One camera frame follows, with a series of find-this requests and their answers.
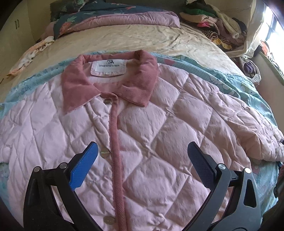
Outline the pink quilted jacket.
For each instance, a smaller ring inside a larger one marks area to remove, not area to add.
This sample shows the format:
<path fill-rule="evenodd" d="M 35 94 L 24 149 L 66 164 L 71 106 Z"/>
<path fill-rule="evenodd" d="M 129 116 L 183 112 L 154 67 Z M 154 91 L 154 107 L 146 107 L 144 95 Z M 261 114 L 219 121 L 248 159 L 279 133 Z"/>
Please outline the pink quilted jacket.
<path fill-rule="evenodd" d="M 206 199 L 187 154 L 194 141 L 232 170 L 283 161 L 282 132 L 242 100 L 144 50 L 80 55 L 1 119 L 11 212 L 23 222 L 32 170 L 95 142 L 77 195 L 103 230 L 181 230 Z"/>

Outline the bag with purple clothes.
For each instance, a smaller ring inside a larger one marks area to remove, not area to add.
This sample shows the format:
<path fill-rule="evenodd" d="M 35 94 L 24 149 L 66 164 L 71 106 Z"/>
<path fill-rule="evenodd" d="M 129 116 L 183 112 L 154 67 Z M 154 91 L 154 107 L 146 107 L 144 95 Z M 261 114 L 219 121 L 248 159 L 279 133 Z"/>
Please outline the bag with purple clothes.
<path fill-rule="evenodd" d="M 261 82 L 261 74 L 257 65 L 250 59 L 239 57 L 240 69 L 245 76 L 255 85 L 259 85 Z"/>

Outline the colourful clothes on windowsill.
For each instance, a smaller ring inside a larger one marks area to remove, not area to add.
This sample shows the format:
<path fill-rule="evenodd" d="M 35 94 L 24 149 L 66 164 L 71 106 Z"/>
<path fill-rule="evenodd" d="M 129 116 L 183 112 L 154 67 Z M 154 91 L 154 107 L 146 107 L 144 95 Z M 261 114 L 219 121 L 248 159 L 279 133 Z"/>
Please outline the colourful clothes on windowsill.
<path fill-rule="evenodd" d="M 254 51 L 253 57 L 262 56 L 273 73 L 277 76 L 280 82 L 283 82 L 283 65 L 277 61 L 274 54 L 270 50 L 270 46 L 266 40 L 261 40 L 258 47 Z"/>

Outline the pile of assorted clothes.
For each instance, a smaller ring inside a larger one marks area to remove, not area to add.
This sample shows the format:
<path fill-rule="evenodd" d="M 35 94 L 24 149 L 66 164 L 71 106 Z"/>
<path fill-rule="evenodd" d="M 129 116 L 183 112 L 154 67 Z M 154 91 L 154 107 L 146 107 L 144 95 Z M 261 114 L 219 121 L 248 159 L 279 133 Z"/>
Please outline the pile of assorted clothes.
<path fill-rule="evenodd" d="M 247 35 L 245 23 L 229 17 L 205 1 L 186 1 L 179 15 L 224 52 L 235 50 L 245 43 Z"/>

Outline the light blue cartoon blanket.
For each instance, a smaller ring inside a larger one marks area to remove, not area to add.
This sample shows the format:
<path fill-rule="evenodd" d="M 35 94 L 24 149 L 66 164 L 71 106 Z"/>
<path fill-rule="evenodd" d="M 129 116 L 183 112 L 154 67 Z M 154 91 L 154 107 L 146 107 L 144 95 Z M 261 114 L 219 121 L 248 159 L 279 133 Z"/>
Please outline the light blue cartoon blanket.
<path fill-rule="evenodd" d="M 222 93 L 244 101 L 248 106 L 260 112 L 268 121 L 276 124 L 270 106 L 247 78 L 237 74 L 226 74 L 215 69 L 203 67 L 194 59 L 184 55 L 174 57 L 158 53 L 153 53 L 152 55 L 157 58 L 159 63 L 172 65 L 191 72 L 212 83 L 217 86 Z M 4 102 L 1 103 L 1 117 L 4 117 L 14 105 L 25 96 L 30 95 L 39 85 L 48 82 L 56 75 L 62 73 L 72 61 L 73 58 L 69 58 L 55 65 L 50 65 L 34 75 L 29 75 L 28 79 L 17 84 L 9 91 Z M 277 198 L 274 197 L 273 188 L 277 182 L 279 166 L 279 162 L 252 161 L 253 176 L 258 187 L 260 208 L 263 214 L 276 205 L 278 201 Z"/>

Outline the peach white patterned cloth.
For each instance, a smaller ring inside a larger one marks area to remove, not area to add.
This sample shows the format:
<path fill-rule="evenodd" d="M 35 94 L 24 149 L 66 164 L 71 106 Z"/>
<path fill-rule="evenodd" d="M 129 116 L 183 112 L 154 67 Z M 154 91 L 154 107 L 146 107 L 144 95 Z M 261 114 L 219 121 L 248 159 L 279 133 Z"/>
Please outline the peach white patterned cloth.
<path fill-rule="evenodd" d="M 7 74 L 8 77 L 16 77 L 21 74 L 26 67 L 29 66 L 33 59 L 47 47 L 54 43 L 54 36 L 49 36 L 46 39 L 30 47 L 16 62 L 16 64 L 10 69 Z"/>

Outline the beige bed sheet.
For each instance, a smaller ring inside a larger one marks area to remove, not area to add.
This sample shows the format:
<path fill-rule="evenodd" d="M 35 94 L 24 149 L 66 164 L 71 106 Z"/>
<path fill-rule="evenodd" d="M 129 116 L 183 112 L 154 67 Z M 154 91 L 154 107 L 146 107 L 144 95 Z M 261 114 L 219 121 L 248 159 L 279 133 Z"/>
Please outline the beige bed sheet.
<path fill-rule="evenodd" d="M 89 52 L 126 50 L 146 50 L 167 56 L 184 55 L 204 67 L 227 74 L 244 75 L 226 53 L 200 31 L 185 23 L 180 28 L 152 25 L 102 26 L 62 36 L 38 54 L 17 77 L 1 75 L 1 101 L 21 81 L 63 60 Z"/>

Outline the white sheer curtain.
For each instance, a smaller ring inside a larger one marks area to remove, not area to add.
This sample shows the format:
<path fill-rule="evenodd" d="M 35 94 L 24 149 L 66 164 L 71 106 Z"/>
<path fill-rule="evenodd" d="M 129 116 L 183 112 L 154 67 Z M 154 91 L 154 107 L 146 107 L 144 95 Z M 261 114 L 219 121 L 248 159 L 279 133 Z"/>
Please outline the white sheer curtain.
<path fill-rule="evenodd" d="M 247 26 L 247 35 L 243 46 L 238 47 L 235 50 L 226 52 L 228 57 L 240 57 L 246 55 L 253 57 L 254 51 L 260 44 L 260 31 L 264 23 L 264 13 L 266 10 L 266 4 L 264 1 L 256 1 L 256 7 L 252 14 L 252 18 Z"/>

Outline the dark floral pink quilt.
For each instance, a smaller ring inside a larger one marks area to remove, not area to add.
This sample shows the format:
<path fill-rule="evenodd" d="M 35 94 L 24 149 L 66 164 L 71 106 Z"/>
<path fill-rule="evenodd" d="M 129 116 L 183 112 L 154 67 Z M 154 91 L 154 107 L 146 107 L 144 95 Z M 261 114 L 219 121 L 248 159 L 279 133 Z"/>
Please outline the dark floral pink quilt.
<path fill-rule="evenodd" d="M 106 1 L 55 1 L 50 4 L 51 22 L 41 39 L 101 26 L 154 25 L 179 28 L 180 19 L 172 11 L 110 3 Z"/>

